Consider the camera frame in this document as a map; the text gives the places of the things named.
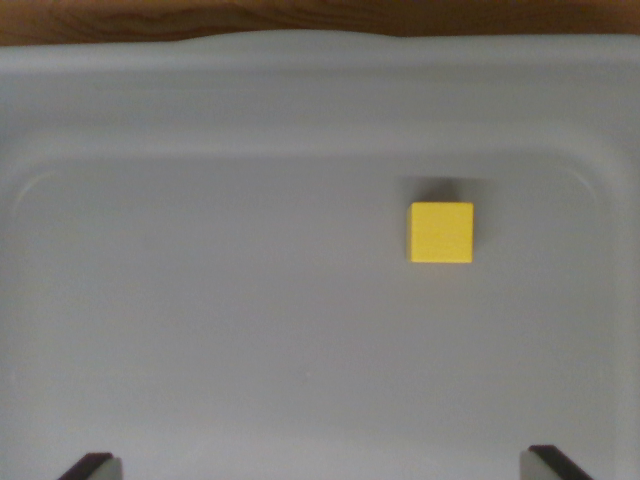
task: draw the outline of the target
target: yellow block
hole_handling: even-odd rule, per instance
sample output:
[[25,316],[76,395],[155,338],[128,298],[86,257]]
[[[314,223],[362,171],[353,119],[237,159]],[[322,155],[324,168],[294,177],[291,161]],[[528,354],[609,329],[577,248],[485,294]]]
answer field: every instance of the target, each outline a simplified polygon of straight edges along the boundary
[[472,203],[414,203],[409,207],[408,227],[410,262],[473,261]]

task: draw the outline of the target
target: yellow cube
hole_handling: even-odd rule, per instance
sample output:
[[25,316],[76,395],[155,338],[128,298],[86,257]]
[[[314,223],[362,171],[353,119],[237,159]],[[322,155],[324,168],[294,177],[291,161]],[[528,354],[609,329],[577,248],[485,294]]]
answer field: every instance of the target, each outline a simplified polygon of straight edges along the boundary
[[407,220],[410,262],[473,261],[472,203],[414,203],[409,207]]

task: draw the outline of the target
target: wooden surface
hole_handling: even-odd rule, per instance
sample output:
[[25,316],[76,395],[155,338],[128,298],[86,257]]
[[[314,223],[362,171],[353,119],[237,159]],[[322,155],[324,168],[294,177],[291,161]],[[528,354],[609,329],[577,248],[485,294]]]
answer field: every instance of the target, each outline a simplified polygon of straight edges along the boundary
[[640,33],[640,0],[0,0],[0,44],[290,28],[398,36]]

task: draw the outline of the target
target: wooden table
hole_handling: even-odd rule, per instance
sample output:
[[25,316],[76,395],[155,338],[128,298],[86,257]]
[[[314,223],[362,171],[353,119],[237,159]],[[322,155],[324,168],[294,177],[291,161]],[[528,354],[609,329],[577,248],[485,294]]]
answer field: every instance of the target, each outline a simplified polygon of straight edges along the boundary
[[640,33],[640,0],[0,0],[0,44],[273,29],[398,36]]

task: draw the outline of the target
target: white plastic tray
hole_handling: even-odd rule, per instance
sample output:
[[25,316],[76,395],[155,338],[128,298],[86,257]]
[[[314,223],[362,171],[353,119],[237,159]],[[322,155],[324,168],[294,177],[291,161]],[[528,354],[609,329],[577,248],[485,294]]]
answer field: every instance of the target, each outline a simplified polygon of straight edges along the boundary
[[[0,50],[0,478],[640,478],[640,40]],[[412,265],[412,201],[476,206]]]

